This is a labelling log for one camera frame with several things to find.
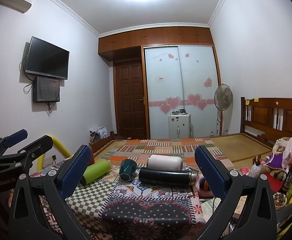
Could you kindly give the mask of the woven straw bed mat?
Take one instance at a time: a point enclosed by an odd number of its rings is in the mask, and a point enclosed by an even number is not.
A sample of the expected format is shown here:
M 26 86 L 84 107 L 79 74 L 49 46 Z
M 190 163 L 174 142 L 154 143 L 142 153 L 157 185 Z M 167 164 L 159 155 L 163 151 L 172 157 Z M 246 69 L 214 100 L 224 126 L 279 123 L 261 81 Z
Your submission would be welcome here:
M 265 146 L 260 142 L 252 139 L 245 134 L 231 134 L 222 135 L 219 137 L 207 137 L 213 141 L 221 152 L 230 159 L 234 167 L 249 167 L 252 165 L 252 158 L 256 155 L 268 155 L 272 148 Z M 94 153 L 94 159 L 100 160 L 100 155 L 106 150 L 112 142 L 119 140 L 112 140 L 103 146 L 100 150 Z

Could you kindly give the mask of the frosted sliding wardrobe doors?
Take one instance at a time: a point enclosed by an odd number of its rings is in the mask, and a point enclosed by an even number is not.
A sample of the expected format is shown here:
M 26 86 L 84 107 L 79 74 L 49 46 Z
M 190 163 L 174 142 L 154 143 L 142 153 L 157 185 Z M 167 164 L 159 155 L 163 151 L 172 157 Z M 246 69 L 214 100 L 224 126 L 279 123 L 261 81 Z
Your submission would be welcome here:
M 213 47 L 148 47 L 144 55 L 150 138 L 169 139 L 168 116 L 183 113 L 191 115 L 191 138 L 219 135 Z

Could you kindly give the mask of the standing electric fan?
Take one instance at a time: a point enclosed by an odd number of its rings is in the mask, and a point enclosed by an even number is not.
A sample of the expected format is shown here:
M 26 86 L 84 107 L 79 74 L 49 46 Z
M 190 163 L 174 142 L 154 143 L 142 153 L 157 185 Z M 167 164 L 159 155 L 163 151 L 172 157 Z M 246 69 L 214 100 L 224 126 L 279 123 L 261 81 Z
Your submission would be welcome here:
M 229 85 L 222 83 L 214 93 L 214 104 L 218 110 L 217 122 L 219 124 L 219 135 L 222 135 L 224 127 L 223 113 L 230 108 L 233 102 L 233 93 Z

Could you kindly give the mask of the yellow foam tube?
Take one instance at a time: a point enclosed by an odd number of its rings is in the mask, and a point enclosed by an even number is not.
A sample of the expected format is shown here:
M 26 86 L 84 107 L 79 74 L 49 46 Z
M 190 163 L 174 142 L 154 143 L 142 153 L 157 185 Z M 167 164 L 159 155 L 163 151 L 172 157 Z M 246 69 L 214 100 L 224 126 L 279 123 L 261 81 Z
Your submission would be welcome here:
M 55 148 L 65 159 L 72 156 L 72 154 L 66 149 L 66 147 L 56 137 L 53 137 L 52 135 L 50 137 L 53 140 L 53 148 Z M 45 157 L 45 154 L 41 155 L 37 159 L 37 166 L 36 166 L 37 172 L 43 169 L 44 157 Z

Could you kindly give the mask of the brown upper wardrobe cabinets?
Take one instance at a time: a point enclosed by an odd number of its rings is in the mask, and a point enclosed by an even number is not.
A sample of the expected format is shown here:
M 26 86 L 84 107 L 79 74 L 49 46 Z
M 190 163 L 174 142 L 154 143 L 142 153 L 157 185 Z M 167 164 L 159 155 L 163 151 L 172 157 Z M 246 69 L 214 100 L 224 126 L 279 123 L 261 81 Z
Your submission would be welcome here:
M 213 44 L 209 28 L 156 27 L 126 31 L 99 39 L 98 54 L 107 61 L 138 57 L 142 46 L 163 44 Z

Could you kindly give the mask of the brown wooden door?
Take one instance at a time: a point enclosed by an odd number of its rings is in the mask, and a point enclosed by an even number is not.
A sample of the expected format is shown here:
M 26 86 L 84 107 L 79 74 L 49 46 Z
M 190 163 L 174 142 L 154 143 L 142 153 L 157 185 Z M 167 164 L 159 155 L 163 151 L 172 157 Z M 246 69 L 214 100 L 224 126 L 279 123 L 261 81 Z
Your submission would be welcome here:
M 141 59 L 116 61 L 113 66 L 117 133 L 132 139 L 147 138 Z

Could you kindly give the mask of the black thermos flask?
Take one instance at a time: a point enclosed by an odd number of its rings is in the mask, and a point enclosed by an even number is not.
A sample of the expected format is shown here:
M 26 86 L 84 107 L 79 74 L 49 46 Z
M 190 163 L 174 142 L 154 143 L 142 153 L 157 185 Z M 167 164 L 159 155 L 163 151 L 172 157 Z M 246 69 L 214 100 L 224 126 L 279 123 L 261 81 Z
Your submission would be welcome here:
M 198 173 L 193 171 L 161 171 L 142 167 L 138 179 L 142 184 L 186 188 L 194 185 Z

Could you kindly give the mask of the small black wall monitor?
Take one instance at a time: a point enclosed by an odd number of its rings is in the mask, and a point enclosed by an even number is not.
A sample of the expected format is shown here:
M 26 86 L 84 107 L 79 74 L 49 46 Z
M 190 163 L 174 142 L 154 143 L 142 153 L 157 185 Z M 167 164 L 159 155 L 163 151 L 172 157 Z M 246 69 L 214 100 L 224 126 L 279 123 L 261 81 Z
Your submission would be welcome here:
M 32 90 L 33 103 L 51 103 L 60 101 L 60 80 L 47 77 L 35 77 Z

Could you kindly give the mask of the black wall television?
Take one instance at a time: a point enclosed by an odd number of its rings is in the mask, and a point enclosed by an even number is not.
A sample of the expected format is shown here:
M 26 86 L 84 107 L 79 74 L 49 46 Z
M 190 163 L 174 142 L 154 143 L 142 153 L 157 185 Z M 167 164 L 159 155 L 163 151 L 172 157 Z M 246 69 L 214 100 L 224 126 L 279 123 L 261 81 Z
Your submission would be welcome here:
M 70 52 L 45 40 L 31 37 L 25 72 L 67 80 Z

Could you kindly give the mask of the purple dressed doll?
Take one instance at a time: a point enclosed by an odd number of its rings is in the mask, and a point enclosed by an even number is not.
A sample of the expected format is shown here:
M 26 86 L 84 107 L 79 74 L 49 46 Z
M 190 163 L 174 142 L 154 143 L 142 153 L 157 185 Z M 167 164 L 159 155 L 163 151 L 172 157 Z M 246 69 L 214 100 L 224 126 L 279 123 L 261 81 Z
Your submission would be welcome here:
M 272 153 L 266 156 L 261 164 L 261 172 L 273 177 L 283 175 L 289 167 L 292 159 L 292 137 L 278 139 L 272 149 Z

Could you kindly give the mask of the wooden bed headboard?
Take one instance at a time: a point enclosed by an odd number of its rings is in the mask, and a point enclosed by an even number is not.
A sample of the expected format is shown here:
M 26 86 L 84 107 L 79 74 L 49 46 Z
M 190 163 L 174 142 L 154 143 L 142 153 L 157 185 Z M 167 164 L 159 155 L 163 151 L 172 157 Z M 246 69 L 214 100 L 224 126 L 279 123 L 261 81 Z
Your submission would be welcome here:
M 240 133 L 272 146 L 292 137 L 292 98 L 240 98 Z

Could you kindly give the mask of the white cylindrical bottle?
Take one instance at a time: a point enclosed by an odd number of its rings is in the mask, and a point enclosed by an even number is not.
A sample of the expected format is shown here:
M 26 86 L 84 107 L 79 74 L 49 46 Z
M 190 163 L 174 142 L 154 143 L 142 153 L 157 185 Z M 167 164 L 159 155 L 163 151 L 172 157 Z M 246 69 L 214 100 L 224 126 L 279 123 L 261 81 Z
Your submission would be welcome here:
M 147 168 L 155 170 L 180 171 L 183 161 L 180 157 L 153 154 L 148 158 Z

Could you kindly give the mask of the patchwork bed blanket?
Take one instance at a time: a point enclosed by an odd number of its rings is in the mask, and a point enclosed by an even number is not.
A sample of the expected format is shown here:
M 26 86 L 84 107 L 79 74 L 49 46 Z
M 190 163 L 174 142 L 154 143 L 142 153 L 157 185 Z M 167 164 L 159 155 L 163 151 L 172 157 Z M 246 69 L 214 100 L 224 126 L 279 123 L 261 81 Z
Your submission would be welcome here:
M 194 153 L 196 148 L 202 145 L 226 168 L 229 170 L 234 168 L 230 159 L 209 138 L 119 140 L 107 146 L 100 158 L 109 160 L 113 165 L 119 165 L 125 159 L 132 159 L 138 167 L 145 167 L 148 158 L 156 154 L 180 157 L 184 166 L 197 168 Z

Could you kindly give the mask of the patterned colourful table cloth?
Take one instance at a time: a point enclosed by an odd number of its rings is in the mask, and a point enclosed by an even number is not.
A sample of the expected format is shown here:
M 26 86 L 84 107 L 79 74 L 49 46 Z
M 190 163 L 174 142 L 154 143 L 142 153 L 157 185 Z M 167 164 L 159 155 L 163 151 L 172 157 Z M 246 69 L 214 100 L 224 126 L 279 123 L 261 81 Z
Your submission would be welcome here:
M 192 186 L 121 181 L 117 166 L 66 199 L 91 239 L 195 239 L 220 202 L 201 199 Z

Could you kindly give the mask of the lime green bottle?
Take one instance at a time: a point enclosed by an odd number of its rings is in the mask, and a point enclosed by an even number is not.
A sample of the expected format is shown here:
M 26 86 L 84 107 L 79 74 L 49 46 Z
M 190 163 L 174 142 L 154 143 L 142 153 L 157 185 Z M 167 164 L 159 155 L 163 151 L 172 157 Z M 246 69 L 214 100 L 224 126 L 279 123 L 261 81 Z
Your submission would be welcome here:
M 80 180 L 80 184 L 82 186 L 86 186 L 87 184 L 91 183 L 92 181 L 98 179 L 99 177 L 109 172 L 110 169 L 111 169 L 111 163 L 109 162 L 109 160 L 105 160 L 105 159 L 102 159 L 101 161 L 97 163 L 89 165 L 86 168 Z

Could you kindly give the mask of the white small appliance cabinet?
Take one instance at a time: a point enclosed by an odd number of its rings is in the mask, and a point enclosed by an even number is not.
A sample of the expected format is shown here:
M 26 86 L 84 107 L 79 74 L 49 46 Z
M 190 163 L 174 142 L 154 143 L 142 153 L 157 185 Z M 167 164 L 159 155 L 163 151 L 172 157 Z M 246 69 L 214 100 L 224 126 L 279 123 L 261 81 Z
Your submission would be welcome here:
M 191 115 L 189 113 L 168 116 L 169 139 L 189 139 L 191 136 Z

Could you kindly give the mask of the small clear plastic bottle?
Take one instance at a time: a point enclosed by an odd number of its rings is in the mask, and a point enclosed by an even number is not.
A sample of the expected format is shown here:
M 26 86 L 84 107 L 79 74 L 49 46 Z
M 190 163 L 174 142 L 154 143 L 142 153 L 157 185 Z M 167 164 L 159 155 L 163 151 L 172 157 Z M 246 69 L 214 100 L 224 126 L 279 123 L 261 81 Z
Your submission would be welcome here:
M 250 168 L 250 177 L 257 178 L 260 175 L 261 166 L 260 162 L 256 161 Z

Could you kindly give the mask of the dark green faceted cup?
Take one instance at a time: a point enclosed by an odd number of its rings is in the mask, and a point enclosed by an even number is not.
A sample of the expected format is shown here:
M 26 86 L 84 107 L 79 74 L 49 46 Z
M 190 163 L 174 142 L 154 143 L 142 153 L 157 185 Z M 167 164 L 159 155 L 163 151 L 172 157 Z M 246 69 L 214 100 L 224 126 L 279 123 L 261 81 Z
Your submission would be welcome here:
M 122 181 L 128 182 L 133 180 L 137 169 L 137 163 L 132 159 L 125 159 L 121 162 L 119 177 Z

